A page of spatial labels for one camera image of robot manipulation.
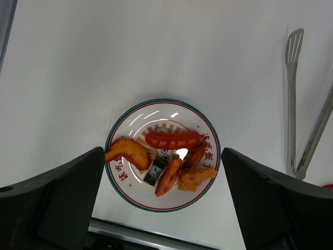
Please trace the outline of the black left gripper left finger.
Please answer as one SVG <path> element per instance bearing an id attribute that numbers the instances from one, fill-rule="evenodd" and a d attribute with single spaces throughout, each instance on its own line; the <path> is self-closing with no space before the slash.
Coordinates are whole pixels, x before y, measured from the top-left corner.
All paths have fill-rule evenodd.
<path id="1" fill-rule="evenodd" d="M 105 165 L 96 147 L 1 188 L 1 249 L 82 249 Z"/>

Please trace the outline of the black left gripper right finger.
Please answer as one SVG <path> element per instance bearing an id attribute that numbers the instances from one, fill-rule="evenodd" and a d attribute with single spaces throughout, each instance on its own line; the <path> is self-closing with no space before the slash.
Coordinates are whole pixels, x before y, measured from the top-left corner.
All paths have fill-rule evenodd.
<path id="1" fill-rule="evenodd" d="M 332 190 L 232 148 L 222 162 L 246 249 L 332 249 Z"/>

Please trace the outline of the black seaweed sushi roll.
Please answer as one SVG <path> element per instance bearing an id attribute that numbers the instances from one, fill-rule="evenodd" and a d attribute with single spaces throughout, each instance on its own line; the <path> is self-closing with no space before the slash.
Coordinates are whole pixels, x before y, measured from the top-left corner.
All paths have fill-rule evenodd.
<path id="1" fill-rule="evenodd" d="M 161 158 L 156 158 L 152 162 L 148 172 L 146 173 L 144 177 L 144 182 L 148 183 L 149 185 L 155 186 L 167 165 L 168 163 L 165 160 Z"/>

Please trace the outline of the stainless steel tongs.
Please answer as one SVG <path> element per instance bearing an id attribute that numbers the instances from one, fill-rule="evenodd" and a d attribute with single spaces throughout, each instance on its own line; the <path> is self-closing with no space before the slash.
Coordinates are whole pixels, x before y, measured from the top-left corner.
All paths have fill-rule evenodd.
<path id="1" fill-rule="evenodd" d="M 296 160 L 296 79 L 299 56 L 304 38 L 304 29 L 291 32 L 285 49 L 285 65 L 287 70 L 287 168 L 295 178 L 304 180 L 306 172 L 325 130 L 332 112 L 332 89 L 329 90 L 325 102 L 312 129 L 300 161 Z"/>

